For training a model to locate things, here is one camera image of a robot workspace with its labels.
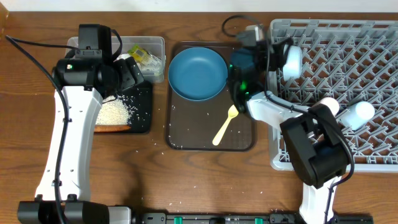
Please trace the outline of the yellow plastic spoon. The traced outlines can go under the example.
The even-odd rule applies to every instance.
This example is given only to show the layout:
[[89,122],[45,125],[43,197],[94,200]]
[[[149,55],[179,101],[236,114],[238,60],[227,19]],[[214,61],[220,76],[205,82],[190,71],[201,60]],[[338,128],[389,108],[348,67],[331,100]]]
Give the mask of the yellow plastic spoon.
[[217,132],[217,134],[215,135],[215,137],[212,140],[212,144],[214,146],[219,145],[219,143],[221,142],[221,140],[226,132],[226,129],[227,129],[229,123],[231,122],[231,120],[233,118],[237,117],[238,114],[239,114],[239,111],[237,110],[235,105],[232,105],[228,110],[228,117],[227,117],[226,121],[223,123],[222,127],[220,127],[219,131]]

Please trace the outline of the green snack wrapper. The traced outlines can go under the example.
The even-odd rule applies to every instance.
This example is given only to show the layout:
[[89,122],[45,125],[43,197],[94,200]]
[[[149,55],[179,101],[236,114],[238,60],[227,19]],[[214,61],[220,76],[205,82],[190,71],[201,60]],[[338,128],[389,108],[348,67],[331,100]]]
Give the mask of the green snack wrapper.
[[161,69],[161,59],[137,44],[128,50],[127,53],[140,65],[141,70],[157,71]]

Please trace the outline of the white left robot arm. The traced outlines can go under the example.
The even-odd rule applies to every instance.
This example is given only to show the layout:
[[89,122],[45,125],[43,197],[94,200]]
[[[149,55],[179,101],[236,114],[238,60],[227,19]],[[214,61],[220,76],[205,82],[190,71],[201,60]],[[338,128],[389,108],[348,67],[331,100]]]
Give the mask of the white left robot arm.
[[55,88],[55,120],[49,156],[32,201],[21,201],[21,223],[133,223],[127,206],[90,200],[90,158],[98,114],[109,96],[144,79],[133,58],[113,50],[116,31],[99,24],[79,26],[78,45],[69,47],[47,78]]

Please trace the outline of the dark blue bowl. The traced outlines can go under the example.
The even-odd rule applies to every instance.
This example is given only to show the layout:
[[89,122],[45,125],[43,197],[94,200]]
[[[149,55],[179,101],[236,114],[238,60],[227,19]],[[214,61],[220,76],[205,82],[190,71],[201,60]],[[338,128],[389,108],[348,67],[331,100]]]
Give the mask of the dark blue bowl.
[[228,69],[214,50],[191,47],[172,59],[168,75],[169,85],[177,95],[190,101],[205,101],[223,90]]

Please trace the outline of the orange carrot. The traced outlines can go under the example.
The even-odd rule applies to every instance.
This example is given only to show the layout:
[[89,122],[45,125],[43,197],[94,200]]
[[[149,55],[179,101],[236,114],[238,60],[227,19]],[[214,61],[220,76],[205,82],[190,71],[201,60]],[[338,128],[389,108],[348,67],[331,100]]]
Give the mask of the orange carrot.
[[121,131],[130,130],[130,126],[128,125],[96,125],[95,132],[96,133],[115,133]]

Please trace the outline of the light blue plastic cup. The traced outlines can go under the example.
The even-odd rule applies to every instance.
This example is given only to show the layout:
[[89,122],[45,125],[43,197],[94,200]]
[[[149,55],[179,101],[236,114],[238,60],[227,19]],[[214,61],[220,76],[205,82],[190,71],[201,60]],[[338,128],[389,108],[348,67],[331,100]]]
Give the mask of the light blue plastic cup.
[[364,126],[375,115],[375,108],[366,101],[360,101],[350,106],[344,114],[341,115],[340,121],[344,127],[349,127],[353,131]]

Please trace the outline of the pink plastic cup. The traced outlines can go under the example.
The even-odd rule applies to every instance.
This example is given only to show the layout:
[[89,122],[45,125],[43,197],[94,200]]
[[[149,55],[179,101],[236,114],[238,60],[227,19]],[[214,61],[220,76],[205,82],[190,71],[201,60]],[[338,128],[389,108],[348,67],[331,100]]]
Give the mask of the pink plastic cup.
[[338,101],[332,97],[324,97],[320,101],[318,101],[314,104],[314,106],[316,106],[316,105],[327,106],[330,109],[333,116],[336,116],[340,110],[340,105],[339,105]]

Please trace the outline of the light blue rice bowl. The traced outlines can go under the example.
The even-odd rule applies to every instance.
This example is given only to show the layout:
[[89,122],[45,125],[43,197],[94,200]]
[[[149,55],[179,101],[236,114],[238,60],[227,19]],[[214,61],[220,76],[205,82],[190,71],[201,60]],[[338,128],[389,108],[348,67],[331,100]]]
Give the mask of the light blue rice bowl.
[[285,82],[289,79],[298,79],[302,71],[302,50],[294,45],[286,45],[284,53],[287,53],[286,61],[282,67],[282,76]]

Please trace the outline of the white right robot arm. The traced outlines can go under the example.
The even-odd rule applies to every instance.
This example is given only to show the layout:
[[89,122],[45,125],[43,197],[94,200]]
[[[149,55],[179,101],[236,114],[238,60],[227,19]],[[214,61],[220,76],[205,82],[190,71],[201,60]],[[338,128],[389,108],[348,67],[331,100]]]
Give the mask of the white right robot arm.
[[300,216],[305,223],[333,223],[336,187],[351,178],[354,159],[331,109],[319,104],[300,107],[274,95],[261,75],[300,63],[301,49],[287,38],[277,44],[267,39],[240,39],[228,67],[227,84],[240,113],[278,129],[290,161],[304,183]]

